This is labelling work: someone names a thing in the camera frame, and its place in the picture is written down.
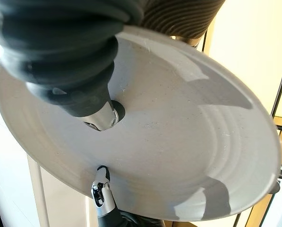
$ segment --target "white plate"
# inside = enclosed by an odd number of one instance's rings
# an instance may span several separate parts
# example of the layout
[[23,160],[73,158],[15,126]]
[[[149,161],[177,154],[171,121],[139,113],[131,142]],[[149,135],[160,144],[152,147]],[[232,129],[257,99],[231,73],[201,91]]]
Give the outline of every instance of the white plate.
[[88,196],[96,168],[108,166],[118,207],[152,218],[214,219],[258,202],[277,178],[280,144],[254,94],[186,44],[135,27],[118,38],[109,89],[126,115],[107,131],[0,68],[0,112],[25,151]]

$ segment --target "ceramic plate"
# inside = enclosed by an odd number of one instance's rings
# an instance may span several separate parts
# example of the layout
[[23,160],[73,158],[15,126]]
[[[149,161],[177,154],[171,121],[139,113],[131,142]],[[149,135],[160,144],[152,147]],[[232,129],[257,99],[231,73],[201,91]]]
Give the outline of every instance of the ceramic plate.
[[0,68],[0,112],[25,151],[88,196],[97,167],[108,166],[118,207],[152,218],[225,217],[268,193],[280,144],[254,94],[184,43],[135,27],[118,40],[109,91],[126,115],[102,132]]

